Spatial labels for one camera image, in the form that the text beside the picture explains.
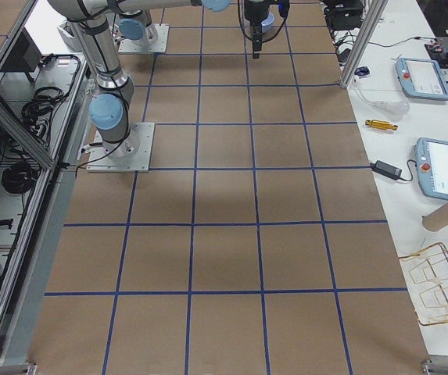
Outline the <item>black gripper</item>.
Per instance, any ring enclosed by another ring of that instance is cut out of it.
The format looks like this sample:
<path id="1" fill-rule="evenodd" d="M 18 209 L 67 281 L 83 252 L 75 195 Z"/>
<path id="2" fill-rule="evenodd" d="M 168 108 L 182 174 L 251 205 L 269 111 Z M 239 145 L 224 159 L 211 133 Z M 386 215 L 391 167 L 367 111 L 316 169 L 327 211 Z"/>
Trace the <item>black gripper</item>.
<path id="1" fill-rule="evenodd" d="M 253 39 L 253 59 L 258 59 L 263 49 L 262 22 L 269 15 L 269 1 L 245 0 L 245 19 L 249 21 Z"/>

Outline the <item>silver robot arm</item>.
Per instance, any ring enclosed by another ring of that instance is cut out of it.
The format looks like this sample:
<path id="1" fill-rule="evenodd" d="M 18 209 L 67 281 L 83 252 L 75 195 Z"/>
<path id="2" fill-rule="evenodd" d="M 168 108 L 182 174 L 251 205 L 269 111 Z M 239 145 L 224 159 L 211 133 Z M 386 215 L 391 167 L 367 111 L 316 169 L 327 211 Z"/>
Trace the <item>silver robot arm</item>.
<path id="1" fill-rule="evenodd" d="M 231 6 L 231 1 L 154 1 L 153 4 L 147 9 L 121 12 L 113 21 L 112 32 L 120 54 L 151 55 L 167 50 L 170 25 L 155 23 L 151 15 L 154 10 L 205 9 L 221 13 Z"/>
<path id="2" fill-rule="evenodd" d="M 151 9 L 202 6 L 221 12 L 229 1 L 50 1 L 51 7 L 76 28 L 77 39 L 99 85 L 89 116 L 102 137 L 102 147 L 113 157 L 134 155 L 139 140 L 131 134 L 128 112 L 134 92 L 132 79 L 122 69 L 110 35 L 108 13 L 125 14 Z"/>

